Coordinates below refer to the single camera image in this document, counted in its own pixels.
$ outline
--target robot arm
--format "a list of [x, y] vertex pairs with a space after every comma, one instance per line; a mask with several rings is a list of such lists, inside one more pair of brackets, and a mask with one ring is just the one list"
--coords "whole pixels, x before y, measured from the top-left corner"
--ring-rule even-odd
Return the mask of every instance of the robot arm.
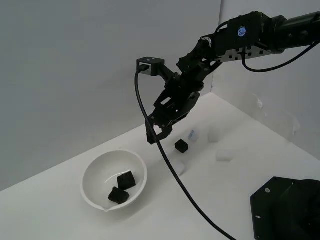
[[[177, 66], [182, 74], [173, 73], [163, 59], [138, 59], [137, 68], [149, 66], [142, 73], [161, 76], [165, 81], [165, 90], [148, 117], [153, 126], [162, 130], [159, 140], [168, 137], [172, 126], [188, 115], [204, 88], [203, 81], [222, 63], [282, 54], [286, 49], [317, 42], [320, 42], [320, 12], [287, 20], [283, 16], [269, 18], [255, 11], [231, 19], [215, 33], [201, 37], [192, 52], [180, 58]], [[146, 131], [148, 142], [155, 143], [148, 127]]]

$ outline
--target white bowl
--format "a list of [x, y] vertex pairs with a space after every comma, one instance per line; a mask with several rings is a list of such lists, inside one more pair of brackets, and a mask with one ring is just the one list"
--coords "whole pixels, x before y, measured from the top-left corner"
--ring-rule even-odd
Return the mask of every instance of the white bowl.
[[[131, 171], [136, 186], [127, 189], [129, 199], [117, 204], [108, 199], [113, 187], [118, 187], [117, 177]], [[130, 205], [145, 188], [148, 178], [147, 166], [142, 158], [128, 150], [107, 152], [96, 158], [86, 169], [81, 184], [81, 194], [92, 207], [105, 212]]]

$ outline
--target white wall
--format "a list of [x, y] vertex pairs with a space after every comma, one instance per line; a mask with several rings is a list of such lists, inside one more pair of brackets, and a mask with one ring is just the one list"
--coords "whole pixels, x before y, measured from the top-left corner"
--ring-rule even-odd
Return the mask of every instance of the white wall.
[[[220, 4], [1, 1], [0, 191], [142, 125], [136, 59], [163, 58], [177, 71], [179, 57], [216, 29]], [[149, 111], [163, 87], [141, 76]]]
[[[223, 0], [221, 21], [252, 11], [287, 19], [320, 11], [318, 0]], [[305, 47], [247, 61], [254, 69], [279, 65]], [[320, 159], [320, 46], [298, 61], [268, 73], [252, 73], [242, 63], [224, 63], [214, 74], [212, 91]], [[263, 103], [260, 110], [255, 102]], [[293, 126], [300, 130], [292, 135]]]

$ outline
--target white table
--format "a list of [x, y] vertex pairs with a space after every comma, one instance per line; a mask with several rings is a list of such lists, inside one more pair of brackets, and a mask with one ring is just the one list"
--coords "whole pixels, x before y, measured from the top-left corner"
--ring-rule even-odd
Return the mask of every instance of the white table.
[[[208, 143], [214, 124], [223, 139]], [[194, 125], [200, 139], [185, 154], [174, 143]], [[210, 93], [174, 126], [163, 141], [169, 159], [187, 164], [182, 181], [208, 216], [237, 240], [253, 240], [250, 196], [273, 176], [320, 180], [320, 161]], [[148, 181], [126, 209], [108, 212], [89, 206], [80, 182], [90, 162], [118, 148], [137, 152], [146, 162]], [[237, 149], [231, 162], [217, 162], [218, 149]], [[60, 165], [0, 192], [1, 240], [226, 239], [189, 203], [156, 145], [140, 126]]]

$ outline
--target black cube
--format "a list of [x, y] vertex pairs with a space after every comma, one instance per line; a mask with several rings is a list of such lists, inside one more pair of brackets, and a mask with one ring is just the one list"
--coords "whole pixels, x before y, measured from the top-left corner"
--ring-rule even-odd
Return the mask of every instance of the black cube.
[[136, 185], [136, 180], [131, 171], [128, 171], [117, 177], [118, 187], [122, 190], [127, 190]]
[[180, 153], [184, 154], [188, 150], [188, 143], [180, 139], [175, 144], [175, 149], [177, 149]]
[[114, 203], [123, 204], [129, 199], [129, 197], [130, 195], [126, 191], [123, 191], [117, 187], [113, 187], [108, 199]]

